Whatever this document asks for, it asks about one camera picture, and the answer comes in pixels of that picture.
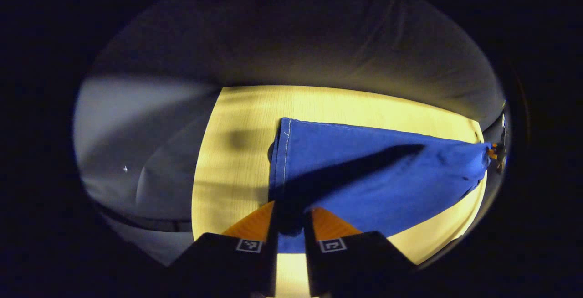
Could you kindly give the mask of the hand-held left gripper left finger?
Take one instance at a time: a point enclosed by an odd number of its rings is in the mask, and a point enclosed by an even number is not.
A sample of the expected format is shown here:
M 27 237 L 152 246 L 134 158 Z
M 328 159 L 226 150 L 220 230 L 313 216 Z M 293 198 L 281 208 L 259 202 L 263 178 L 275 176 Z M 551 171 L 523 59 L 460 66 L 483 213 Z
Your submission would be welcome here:
M 275 202 L 204 233 L 169 267 L 171 298 L 265 298 L 276 286 Z

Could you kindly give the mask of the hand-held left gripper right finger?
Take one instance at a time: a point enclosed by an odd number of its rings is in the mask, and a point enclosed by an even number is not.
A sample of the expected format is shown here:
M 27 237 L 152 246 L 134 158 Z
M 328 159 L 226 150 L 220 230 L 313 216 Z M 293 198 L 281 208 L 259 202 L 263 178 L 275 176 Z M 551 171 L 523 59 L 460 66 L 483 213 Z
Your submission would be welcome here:
M 321 298 L 385 298 L 417 270 L 378 231 L 362 232 L 331 211 L 304 215 L 310 295 Z

